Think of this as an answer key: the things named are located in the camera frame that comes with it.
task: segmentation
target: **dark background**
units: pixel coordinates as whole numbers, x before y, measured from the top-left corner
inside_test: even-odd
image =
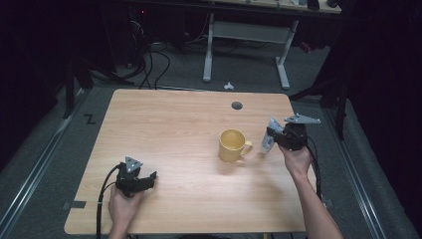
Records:
[[[306,42],[315,48],[332,46],[316,85],[332,78],[349,82],[347,96],[370,145],[407,215],[422,234],[422,168],[418,150],[422,133],[421,0],[399,3],[359,0],[340,5],[349,17],[370,21],[343,28],[341,32],[335,23],[305,22],[300,24],[294,45]],[[66,66],[72,57],[82,55],[108,71],[115,71],[116,65],[131,62],[133,46],[127,38],[130,29],[122,5],[100,8],[75,3],[59,6],[42,1],[8,1],[2,2],[0,9],[3,168],[37,121],[57,103],[55,94],[65,82]],[[148,10],[142,21],[146,21],[146,27],[155,23],[153,28],[145,29],[154,38],[182,47],[188,40],[184,32],[193,36],[200,33],[204,16],[154,9]],[[274,21],[250,16],[248,19]],[[119,47],[118,42],[126,42],[125,47]],[[364,54],[352,54],[356,47]],[[346,76],[338,72],[347,67],[345,63],[354,64],[354,71]],[[331,92],[325,90],[320,94]]]

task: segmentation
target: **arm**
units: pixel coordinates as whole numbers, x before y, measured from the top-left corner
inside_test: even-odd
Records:
[[[312,161],[308,149],[303,147],[301,150],[289,151],[281,146],[279,148],[285,156],[286,168],[297,188],[309,238],[343,238],[308,179],[308,170]]]
[[[127,229],[136,214],[142,195],[143,191],[137,192],[131,198],[127,198],[121,190],[116,189],[115,186],[111,187],[108,211],[111,216],[112,227],[108,235],[109,239],[126,238]]]

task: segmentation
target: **floor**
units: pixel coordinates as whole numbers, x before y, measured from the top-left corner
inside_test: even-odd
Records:
[[[34,128],[13,160],[0,174],[1,238],[93,238],[94,235],[68,235],[64,224],[78,189],[91,150],[115,89],[189,91],[233,91],[279,93],[288,96],[310,87],[329,48],[310,53],[291,48],[286,59],[291,88],[282,90],[274,58],[277,45],[217,45],[214,49],[212,81],[202,82],[204,42],[189,44],[183,50],[156,43],[152,47],[152,71],[130,79],[133,86],[122,86],[95,79],[90,91],[76,88],[77,108],[63,119],[65,91],[58,93],[59,103]],[[147,69],[151,66],[145,56]],[[132,69],[121,67],[123,75]],[[233,90],[226,90],[228,83]],[[347,103],[344,122],[345,140],[333,130],[335,108],[322,109],[318,96],[292,102],[294,111],[319,118],[321,125],[309,126],[316,142],[322,178],[323,200],[345,238],[418,238],[412,225],[380,169],[376,157]],[[231,238],[263,238],[258,234],[219,235]],[[275,238],[305,238],[305,233],[275,233]],[[177,238],[179,235],[142,235],[140,238]]]

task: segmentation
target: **wrist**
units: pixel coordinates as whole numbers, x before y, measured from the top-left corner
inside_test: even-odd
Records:
[[[310,180],[308,179],[308,176],[306,174],[292,174],[292,179],[296,186],[310,184]]]

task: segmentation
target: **gray carpet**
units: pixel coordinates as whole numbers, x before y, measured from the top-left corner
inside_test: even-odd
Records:
[[[286,69],[290,77],[291,89],[281,89],[277,69],[272,57],[277,46],[260,48],[257,55],[246,55],[253,50],[250,47],[216,47],[213,75],[210,83],[202,82],[204,49],[185,48],[183,51],[168,46],[161,53],[171,60],[168,71],[159,79],[160,89],[182,88],[204,91],[226,91],[224,86],[230,82],[234,92],[280,93],[292,95],[311,86],[329,48],[304,53],[292,48],[286,60]],[[167,60],[159,54],[152,54],[153,68],[149,82],[153,86],[155,79],[166,68]],[[121,74],[127,69],[119,69]],[[131,79],[136,89],[145,74]],[[107,105],[115,89],[127,88],[113,82],[96,80],[94,88],[70,121],[42,179],[36,185],[32,196],[22,210],[10,231],[9,238],[94,238],[71,236],[64,231],[69,209],[64,204],[74,199],[84,173],[97,134],[102,125]],[[58,94],[59,104],[46,115],[34,128],[13,160],[0,174],[0,215],[5,215],[20,187],[29,176],[50,137],[63,121],[65,113],[64,93]],[[373,238],[361,211],[352,181],[348,177],[336,135],[329,124],[330,113],[335,110],[321,109],[318,97],[306,97],[293,102],[294,111],[302,115],[321,119],[321,124],[308,127],[310,137],[316,143],[321,173],[321,190],[329,212],[337,222],[345,238]],[[348,103],[347,117],[344,124],[345,141],[342,142],[358,172],[374,210],[381,222],[385,238],[419,238],[408,218],[403,213],[394,191],[380,169],[376,158],[367,143],[366,137]],[[293,233],[294,238],[305,238],[305,233]],[[275,233],[275,238],[291,238],[288,233]],[[178,235],[142,235],[140,238],[176,238]],[[262,234],[221,235],[232,238],[262,238]]]

